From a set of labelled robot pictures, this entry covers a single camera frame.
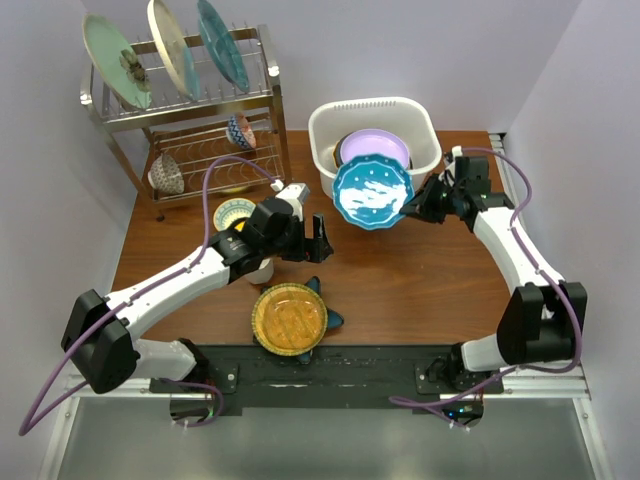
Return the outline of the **teal dotted scalloped plate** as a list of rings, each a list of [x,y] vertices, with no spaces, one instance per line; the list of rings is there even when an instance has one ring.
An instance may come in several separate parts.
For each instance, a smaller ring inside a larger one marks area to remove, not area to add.
[[[343,164],[332,184],[337,211],[348,223],[367,231],[395,226],[405,217],[401,209],[414,194],[405,168],[381,154],[357,156]]]

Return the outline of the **lilac purple plate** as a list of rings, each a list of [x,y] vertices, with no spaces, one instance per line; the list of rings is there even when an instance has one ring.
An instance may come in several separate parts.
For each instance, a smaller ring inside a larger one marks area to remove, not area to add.
[[[398,161],[405,168],[410,158],[405,142],[386,130],[358,130],[346,135],[338,143],[342,165],[358,156],[379,154]]]

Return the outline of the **dark blue bottom plate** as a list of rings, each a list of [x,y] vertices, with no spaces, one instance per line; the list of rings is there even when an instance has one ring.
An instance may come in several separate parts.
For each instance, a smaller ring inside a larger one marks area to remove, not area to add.
[[[339,143],[337,143],[333,148],[332,158],[333,158],[333,162],[334,162],[335,168],[338,169],[342,165],[342,160],[341,160],[341,157],[340,157],[340,144]],[[409,158],[408,159],[408,164],[405,166],[405,168],[407,170],[409,170],[412,166],[413,166],[412,159]]]

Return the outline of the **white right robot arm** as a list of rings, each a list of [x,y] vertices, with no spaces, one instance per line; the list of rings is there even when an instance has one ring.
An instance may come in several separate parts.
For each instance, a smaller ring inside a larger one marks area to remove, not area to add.
[[[481,372],[523,367],[552,373],[552,362],[561,360],[570,371],[582,354],[586,290],[554,270],[523,231],[519,214],[528,202],[514,204],[505,193],[493,191],[493,153],[453,148],[445,156],[444,171],[431,175],[401,209],[428,223],[459,218],[490,253],[511,294],[494,334],[454,348],[445,379],[459,393],[476,386]]]

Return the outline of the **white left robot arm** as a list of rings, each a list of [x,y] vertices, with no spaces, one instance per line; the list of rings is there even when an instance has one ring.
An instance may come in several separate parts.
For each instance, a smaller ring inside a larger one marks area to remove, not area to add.
[[[173,381],[196,392],[209,374],[207,359],[189,340],[147,341],[143,335],[190,301],[259,269],[270,257],[320,263],[333,252],[324,218],[306,237],[300,203],[270,197],[251,216],[205,238],[202,247],[163,272],[107,296],[89,290],[72,309],[62,348],[97,394],[133,378]]]

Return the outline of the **white plastic bin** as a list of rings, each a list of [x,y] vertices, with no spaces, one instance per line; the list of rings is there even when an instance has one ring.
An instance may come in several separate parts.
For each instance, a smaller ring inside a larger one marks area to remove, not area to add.
[[[442,148],[425,107],[405,97],[375,97],[326,103],[316,108],[308,121],[312,158],[321,188],[332,195],[338,168],[333,151],[339,140],[367,128],[378,128],[398,136],[407,145],[413,187],[419,189],[439,165]]]

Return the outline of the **white ceramic mug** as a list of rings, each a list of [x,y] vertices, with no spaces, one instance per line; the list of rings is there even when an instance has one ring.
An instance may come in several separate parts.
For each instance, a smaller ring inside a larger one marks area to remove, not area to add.
[[[274,263],[271,258],[261,261],[256,271],[245,275],[246,280],[253,285],[266,284],[274,275]]]

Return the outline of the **yellow blue patterned saucer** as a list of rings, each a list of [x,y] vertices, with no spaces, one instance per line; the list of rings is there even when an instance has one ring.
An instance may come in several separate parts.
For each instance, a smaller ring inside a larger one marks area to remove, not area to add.
[[[256,205],[245,198],[232,198],[222,202],[215,210],[212,220],[216,230],[226,230],[231,227],[241,231],[244,221],[254,211]]]

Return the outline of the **blue white patterned bowl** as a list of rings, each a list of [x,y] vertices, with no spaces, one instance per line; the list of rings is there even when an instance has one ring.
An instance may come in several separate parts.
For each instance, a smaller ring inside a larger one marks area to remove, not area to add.
[[[257,146],[250,122],[242,113],[235,113],[229,118],[226,136],[232,144],[243,150],[254,150]]]

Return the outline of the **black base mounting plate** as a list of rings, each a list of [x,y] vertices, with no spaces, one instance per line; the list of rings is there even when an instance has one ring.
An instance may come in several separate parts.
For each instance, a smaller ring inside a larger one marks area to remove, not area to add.
[[[453,362],[449,345],[322,345],[308,363],[258,345],[203,345],[224,414],[246,408],[387,409],[459,394],[489,378]]]

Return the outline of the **grey patterned bowl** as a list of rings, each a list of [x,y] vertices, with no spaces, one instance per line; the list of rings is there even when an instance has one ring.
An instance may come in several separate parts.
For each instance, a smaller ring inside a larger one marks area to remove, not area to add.
[[[153,190],[165,195],[179,195],[185,191],[184,178],[177,162],[162,153],[151,165],[147,179]]]

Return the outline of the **stainless steel dish rack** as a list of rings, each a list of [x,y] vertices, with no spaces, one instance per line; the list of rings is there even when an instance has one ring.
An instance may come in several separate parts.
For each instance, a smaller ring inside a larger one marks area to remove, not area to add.
[[[149,108],[127,108],[103,81],[91,61],[80,83],[80,103],[87,111],[107,147],[134,186],[137,198],[151,216],[161,221],[165,213],[198,201],[205,171],[223,158],[209,183],[213,194],[252,189],[266,184],[269,176],[284,182],[292,179],[279,64],[266,25],[232,30],[232,38],[250,80],[248,93],[227,82],[208,57],[199,35],[185,40],[195,56],[202,94],[190,101],[171,82],[152,40],[135,43],[143,66],[151,76],[153,92]],[[257,146],[243,150],[226,136],[227,122],[242,113],[250,122]],[[142,155],[144,168],[167,153],[178,164],[185,191],[165,195],[152,189],[146,172],[136,172],[132,160],[117,141],[124,132],[143,133],[148,148]]]

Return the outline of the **teal plate on rack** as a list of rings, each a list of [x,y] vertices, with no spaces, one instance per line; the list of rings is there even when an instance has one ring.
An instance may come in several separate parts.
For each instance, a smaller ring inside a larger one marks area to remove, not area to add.
[[[242,93],[250,90],[239,49],[224,21],[206,0],[197,1],[199,32],[203,44],[222,76]]]

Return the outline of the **cream plate on rack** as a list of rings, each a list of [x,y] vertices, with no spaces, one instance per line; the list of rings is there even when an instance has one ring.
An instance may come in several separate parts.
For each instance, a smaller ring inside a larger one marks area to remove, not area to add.
[[[150,0],[147,19],[157,52],[176,89],[190,101],[199,100],[195,61],[174,14],[163,1]]]

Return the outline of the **mint flower plate on rack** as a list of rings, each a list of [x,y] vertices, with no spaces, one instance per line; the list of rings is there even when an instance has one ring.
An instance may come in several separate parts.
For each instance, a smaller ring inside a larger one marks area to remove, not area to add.
[[[149,76],[120,30],[97,14],[85,15],[82,30],[87,53],[111,91],[129,109],[148,108],[151,105]]]

